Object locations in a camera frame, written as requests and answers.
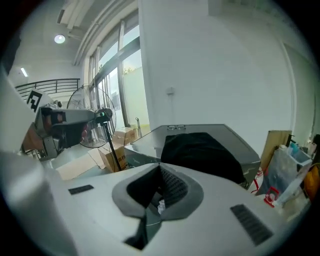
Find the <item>balcony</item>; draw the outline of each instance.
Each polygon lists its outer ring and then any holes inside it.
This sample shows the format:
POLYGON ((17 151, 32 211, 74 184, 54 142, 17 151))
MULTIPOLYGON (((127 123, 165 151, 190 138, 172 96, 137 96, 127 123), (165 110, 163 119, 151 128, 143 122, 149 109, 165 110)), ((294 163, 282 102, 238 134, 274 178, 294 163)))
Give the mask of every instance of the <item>balcony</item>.
POLYGON ((37 89, 47 94, 71 96, 79 88, 79 80, 79 78, 52 79, 22 84, 15 87, 15 89, 24 100, 27 100, 32 89, 37 89))

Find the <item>glass pane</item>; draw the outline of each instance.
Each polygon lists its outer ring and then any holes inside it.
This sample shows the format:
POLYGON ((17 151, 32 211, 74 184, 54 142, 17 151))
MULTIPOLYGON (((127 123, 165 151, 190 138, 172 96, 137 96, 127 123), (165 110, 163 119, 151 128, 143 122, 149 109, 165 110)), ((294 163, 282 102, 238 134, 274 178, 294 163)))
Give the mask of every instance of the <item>glass pane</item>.
POLYGON ((128 31, 123 36, 123 47, 129 44, 133 39, 136 39, 139 35, 140 35, 140 31, 139 31, 139 25, 138 25, 138 26, 135 26, 130 31, 128 31))
POLYGON ((114 108, 115 112, 115 128, 119 129, 125 126, 124 117, 122 115, 121 105, 120 105, 120 96, 119 96, 119 84, 118 84, 118 70, 115 68, 106 76, 107 92, 112 103, 110 108, 114 108))
POLYGON ((107 63, 118 51, 118 41, 116 41, 110 49, 99 59, 99 70, 107 63))
POLYGON ((150 132, 141 51, 138 50, 123 61, 124 100, 128 122, 137 128, 139 118, 142 135, 150 132))

